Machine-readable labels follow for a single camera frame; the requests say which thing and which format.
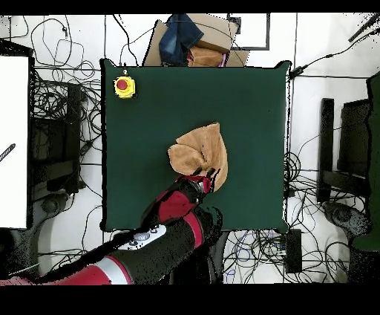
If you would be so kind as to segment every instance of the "red button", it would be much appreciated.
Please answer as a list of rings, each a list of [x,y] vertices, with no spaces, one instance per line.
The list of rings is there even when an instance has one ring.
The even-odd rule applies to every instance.
[[[117,81],[117,88],[119,90],[126,90],[127,86],[127,81],[125,81],[124,79],[120,79],[119,81]]]

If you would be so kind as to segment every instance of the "beige fabric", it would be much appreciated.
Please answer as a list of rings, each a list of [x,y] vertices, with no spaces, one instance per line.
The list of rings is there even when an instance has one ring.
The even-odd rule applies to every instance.
[[[183,175],[191,175],[198,167],[202,167],[200,174],[205,176],[213,167],[216,169],[214,176],[220,169],[215,178],[215,191],[227,179],[227,151],[219,123],[194,129],[179,137],[177,144],[168,149],[168,155],[173,170]]]
[[[196,46],[190,48],[190,55],[189,67],[217,67],[223,61],[223,55],[218,51]]]

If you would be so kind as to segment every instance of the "green table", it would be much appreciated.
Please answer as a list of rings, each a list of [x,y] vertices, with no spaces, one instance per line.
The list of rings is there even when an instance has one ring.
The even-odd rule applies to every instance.
[[[113,80],[122,68],[101,59],[102,228],[134,229],[145,208],[177,174],[167,149],[192,129],[220,123],[229,173],[203,202],[223,214],[225,230],[286,230],[284,128],[286,74],[275,68],[128,68],[138,96],[123,100]]]

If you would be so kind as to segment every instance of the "blue fabric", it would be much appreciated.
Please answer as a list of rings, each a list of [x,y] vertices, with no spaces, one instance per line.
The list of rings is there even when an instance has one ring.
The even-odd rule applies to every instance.
[[[185,66],[187,52],[204,34],[187,14],[173,14],[166,25],[168,30],[159,44],[161,62]]]

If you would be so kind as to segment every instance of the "power strip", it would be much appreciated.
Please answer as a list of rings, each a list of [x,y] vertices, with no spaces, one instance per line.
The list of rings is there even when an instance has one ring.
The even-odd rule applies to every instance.
[[[286,273],[301,273],[302,272],[302,243],[301,230],[290,230],[286,234]]]

